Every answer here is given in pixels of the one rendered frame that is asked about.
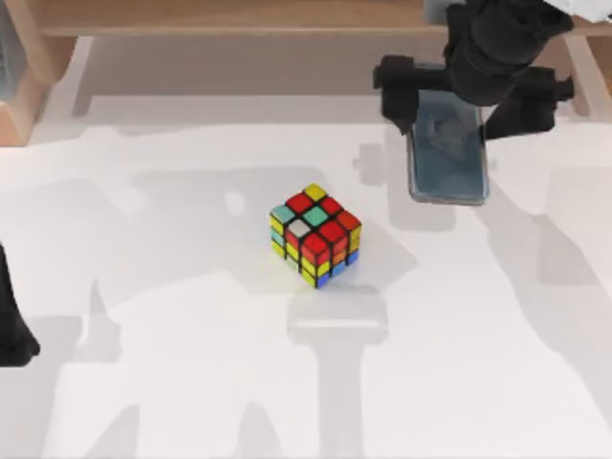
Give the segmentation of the dark grey smartphone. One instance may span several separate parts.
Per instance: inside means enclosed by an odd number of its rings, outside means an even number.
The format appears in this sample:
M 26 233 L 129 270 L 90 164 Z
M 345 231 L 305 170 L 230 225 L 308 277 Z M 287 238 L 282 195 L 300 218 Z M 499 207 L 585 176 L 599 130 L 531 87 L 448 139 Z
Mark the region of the dark grey smartphone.
M 484 204 L 489 177 L 480 108 L 455 95 L 443 65 L 415 62 L 411 71 L 410 194 L 422 203 Z

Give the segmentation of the multicoloured puzzle cube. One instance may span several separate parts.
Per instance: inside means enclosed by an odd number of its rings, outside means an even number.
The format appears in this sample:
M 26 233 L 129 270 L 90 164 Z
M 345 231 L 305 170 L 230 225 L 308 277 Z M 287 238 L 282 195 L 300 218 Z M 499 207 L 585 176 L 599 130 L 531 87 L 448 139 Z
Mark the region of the multicoloured puzzle cube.
M 315 289 L 360 257 L 362 223 L 318 184 L 310 184 L 269 213 L 271 246 Z

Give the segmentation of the wooden shelf unit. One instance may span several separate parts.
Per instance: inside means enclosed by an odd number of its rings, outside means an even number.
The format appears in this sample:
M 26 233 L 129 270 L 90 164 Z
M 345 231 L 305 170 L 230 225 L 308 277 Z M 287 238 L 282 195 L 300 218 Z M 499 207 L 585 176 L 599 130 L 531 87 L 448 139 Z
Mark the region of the wooden shelf unit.
M 446 36 L 425 10 L 425 0 L 0 0 L 26 57 L 16 94 L 0 97 L 0 145 L 29 140 L 44 95 L 64 76 L 81 36 Z

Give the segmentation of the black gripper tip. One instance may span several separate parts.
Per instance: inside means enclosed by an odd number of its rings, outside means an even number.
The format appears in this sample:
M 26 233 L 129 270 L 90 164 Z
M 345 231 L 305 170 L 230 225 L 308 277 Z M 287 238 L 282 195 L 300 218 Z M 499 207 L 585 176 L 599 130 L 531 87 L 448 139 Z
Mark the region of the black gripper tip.
M 0 368 L 24 367 L 40 351 L 15 300 L 6 252 L 0 243 Z

